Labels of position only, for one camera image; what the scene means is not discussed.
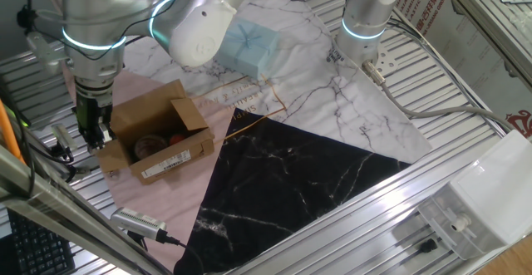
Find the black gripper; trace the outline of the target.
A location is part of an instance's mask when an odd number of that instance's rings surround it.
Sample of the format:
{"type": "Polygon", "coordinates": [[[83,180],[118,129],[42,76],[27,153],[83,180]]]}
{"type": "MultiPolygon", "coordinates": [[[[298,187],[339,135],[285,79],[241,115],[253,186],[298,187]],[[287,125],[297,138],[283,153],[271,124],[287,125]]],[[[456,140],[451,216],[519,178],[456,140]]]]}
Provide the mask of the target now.
{"type": "Polygon", "coordinates": [[[116,138],[110,127],[112,108],[111,90],[76,90],[76,118],[90,154],[116,138]]]}

